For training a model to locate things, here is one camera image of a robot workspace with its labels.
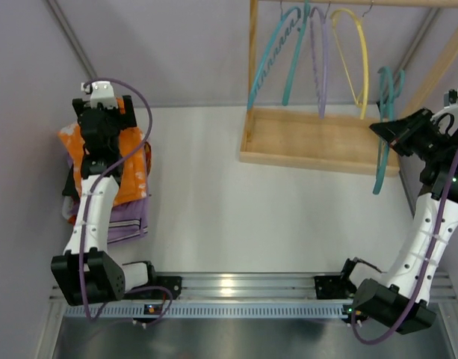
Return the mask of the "teal hanger holding trousers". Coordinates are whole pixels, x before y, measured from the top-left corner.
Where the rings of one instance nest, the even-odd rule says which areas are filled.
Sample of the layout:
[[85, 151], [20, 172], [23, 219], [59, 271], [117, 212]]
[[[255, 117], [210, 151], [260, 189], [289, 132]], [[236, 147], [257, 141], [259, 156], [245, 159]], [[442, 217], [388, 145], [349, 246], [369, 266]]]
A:
[[[379, 113], [380, 120], [378, 124], [384, 124], [385, 122], [392, 121], [394, 119], [394, 79], [392, 71], [389, 67], [384, 66], [379, 68], [379, 95], [380, 105]], [[386, 145], [383, 139], [379, 140], [378, 152], [377, 152], [377, 168], [376, 178], [372, 193], [378, 195], [383, 187], [383, 182], [386, 175], [386, 167], [389, 160], [389, 147]]]

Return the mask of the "orange white trousers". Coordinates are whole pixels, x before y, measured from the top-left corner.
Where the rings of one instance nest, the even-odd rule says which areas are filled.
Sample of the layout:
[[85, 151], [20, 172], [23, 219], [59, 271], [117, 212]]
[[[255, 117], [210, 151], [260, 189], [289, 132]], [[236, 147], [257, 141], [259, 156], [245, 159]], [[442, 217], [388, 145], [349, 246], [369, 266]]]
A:
[[[58, 137], [73, 161], [75, 188], [80, 198], [82, 181], [89, 176], [100, 175], [113, 163], [127, 156], [141, 143], [144, 134], [137, 127], [136, 121], [136, 127], [120, 133], [118, 150], [86, 150], [76, 121], [62, 128], [58, 132]], [[115, 206], [146, 197], [147, 175], [143, 147], [144, 145], [108, 174], [113, 176], [119, 185], [119, 191], [114, 199]]]

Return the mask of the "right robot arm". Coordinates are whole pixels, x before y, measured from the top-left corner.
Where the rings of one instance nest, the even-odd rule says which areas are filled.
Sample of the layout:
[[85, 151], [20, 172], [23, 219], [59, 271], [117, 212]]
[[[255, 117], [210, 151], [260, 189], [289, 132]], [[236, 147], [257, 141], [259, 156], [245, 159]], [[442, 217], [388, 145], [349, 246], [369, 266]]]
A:
[[458, 227], [458, 109], [434, 114], [422, 108], [408, 117], [370, 126], [400, 156], [416, 155], [425, 163], [422, 188], [409, 234], [390, 269], [357, 286], [347, 311], [350, 325], [373, 319], [388, 327], [374, 345], [393, 333], [429, 328], [436, 314], [428, 307], [439, 262]]

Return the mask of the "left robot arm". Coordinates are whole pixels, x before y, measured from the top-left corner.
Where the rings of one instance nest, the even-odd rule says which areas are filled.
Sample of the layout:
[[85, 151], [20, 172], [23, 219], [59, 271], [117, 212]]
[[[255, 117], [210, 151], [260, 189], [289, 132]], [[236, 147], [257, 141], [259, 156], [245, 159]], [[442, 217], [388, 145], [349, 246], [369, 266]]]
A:
[[68, 305], [119, 301], [152, 284], [147, 260], [119, 264], [109, 246], [147, 231], [151, 148], [137, 126], [132, 98], [74, 99], [76, 122], [58, 136], [70, 160], [63, 190], [72, 234], [51, 271]]

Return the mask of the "spare teal hanger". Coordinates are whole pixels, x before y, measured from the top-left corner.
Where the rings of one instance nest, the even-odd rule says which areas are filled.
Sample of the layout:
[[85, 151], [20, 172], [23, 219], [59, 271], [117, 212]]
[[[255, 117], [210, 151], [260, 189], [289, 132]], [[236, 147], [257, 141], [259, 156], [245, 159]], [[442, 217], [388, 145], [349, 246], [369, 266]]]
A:
[[389, 73], [388, 95], [389, 105], [394, 105], [394, 101], [401, 95], [405, 82], [405, 70], [399, 70], [395, 75]]

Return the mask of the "yellow hanger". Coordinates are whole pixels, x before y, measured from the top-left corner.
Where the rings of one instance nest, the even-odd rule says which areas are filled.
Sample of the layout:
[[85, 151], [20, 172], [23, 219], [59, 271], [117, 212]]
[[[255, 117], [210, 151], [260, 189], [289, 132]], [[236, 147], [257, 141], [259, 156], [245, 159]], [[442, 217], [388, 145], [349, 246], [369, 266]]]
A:
[[335, 9], [329, 19], [353, 103], [363, 120], [370, 93], [370, 60], [362, 19], [346, 7]]

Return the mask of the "lilac hanger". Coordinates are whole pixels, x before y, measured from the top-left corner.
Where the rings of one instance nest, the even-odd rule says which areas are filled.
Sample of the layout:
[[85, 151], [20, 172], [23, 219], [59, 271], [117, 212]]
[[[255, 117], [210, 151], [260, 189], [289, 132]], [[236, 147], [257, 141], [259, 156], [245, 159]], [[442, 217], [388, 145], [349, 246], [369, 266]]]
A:
[[[315, 44], [315, 18], [318, 17], [321, 24], [321, 72], [317, 67], [317, 55]], [[312, 71], [315, 83], [315, 93], [318, 99], [318, 116], [320, 119], [325, 118], [327, 106], [327, 80], [328, 80], [328, 30], [327, 30], [327, 15], [318, 6], [313, 6], [309, 14], [309, 33], [310, 46], [312, 56]]]

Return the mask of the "wooden clothes rack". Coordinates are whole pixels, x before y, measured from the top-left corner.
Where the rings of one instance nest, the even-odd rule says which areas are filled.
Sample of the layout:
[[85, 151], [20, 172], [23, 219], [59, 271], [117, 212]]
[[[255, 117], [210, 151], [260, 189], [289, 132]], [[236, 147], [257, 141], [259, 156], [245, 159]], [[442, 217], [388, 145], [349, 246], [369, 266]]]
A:
[[[328, 43], [333, 39], [330, 8], [327, 15]], [[256, 57], [259, 3], [250, 2], [249, 91], [262, 58]], [[369, 129], [375, 119], [359, 115], [318, 111], [289, 111], [286, 108], [247, 110], [241, 140], [240, 159], [262, 165], [308, 168], [353, 174], [376, 174], [379, 141]], [[397, 156], [389, 154], [385, 177], [400, 170]]]

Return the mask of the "black folded garment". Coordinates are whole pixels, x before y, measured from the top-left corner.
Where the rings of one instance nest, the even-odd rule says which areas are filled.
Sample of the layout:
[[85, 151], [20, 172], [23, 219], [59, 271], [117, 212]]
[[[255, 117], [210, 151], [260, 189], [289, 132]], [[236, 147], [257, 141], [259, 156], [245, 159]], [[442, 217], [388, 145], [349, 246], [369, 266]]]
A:
[[73, 200], [79, 199], [78, 191], [75, 188], [75, 180], [74, 180], [74, 166], [72, 165], [69, 168], [69, 172], [66, 177], [66, 182], [64, 184], [63, 190], [62, 190], [62, 195], [64, 197], [70, 197]]

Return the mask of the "purple garment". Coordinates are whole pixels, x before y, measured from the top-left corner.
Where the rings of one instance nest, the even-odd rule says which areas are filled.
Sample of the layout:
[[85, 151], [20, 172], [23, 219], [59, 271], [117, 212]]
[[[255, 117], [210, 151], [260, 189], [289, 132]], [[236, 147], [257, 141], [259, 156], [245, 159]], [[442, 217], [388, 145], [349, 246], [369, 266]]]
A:
[[[70, 168], [73, 161], [66, 153], [66, 162]], [[79, 208], [79, 199], [74, 200]], [[130, 239], [144, 237], [148, 232], [147, 209], [148, 198], [131, 201], [111, 210], [110, 224], [108, 228], [108, 244], [115, 244]]]

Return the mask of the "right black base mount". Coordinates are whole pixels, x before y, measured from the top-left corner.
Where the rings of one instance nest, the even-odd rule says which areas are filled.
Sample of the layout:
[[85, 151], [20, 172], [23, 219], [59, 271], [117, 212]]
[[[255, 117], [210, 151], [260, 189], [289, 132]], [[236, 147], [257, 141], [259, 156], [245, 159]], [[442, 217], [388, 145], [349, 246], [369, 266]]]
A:
[[318, 300], [348, 299], [356, 293], [356, 286], [340, 274], [315, 276], [314, 281]]

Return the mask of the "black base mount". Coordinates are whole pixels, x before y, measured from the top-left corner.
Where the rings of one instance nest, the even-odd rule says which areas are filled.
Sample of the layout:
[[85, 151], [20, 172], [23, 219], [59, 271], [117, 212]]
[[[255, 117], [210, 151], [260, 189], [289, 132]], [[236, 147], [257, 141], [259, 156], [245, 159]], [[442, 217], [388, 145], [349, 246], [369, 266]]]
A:
[[[177, 299], [182, 291], [182, 277], [178, 275], [158, 275], [155, 285], [168, 289], [171, 292], [173, 299]], [[169, 296], [166, 292], [157, 289], [152, 293], [152, 298], [168, 299]]]
[[340, 274], [315, 276], [314, 281], [318, 300], [348, 299], [356, 293], [356, 286]]

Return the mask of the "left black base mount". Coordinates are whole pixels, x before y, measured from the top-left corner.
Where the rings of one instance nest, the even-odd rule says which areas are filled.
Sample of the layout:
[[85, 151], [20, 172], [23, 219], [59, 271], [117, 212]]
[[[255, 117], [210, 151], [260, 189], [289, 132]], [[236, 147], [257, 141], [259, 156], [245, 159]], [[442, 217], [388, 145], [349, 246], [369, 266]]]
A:
[[[173, 299], [177, 299], [182, 291], [182, 277], [178, 275], [158, 275], [155, 285], [168, 289], [171, 292]], [[157, 289], [152, 293], [152, 298], [168, 299], [169, 296], [166, 292]]]

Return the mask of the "aluminium rail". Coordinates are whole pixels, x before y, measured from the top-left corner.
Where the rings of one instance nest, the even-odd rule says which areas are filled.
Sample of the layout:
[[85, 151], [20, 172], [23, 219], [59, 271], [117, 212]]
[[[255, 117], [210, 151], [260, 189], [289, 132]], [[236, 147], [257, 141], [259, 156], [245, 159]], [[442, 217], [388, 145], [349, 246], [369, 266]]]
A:
[[171, 289], [180, 299], [314, 299], [320, 289], [310, 273], [181, 273]]

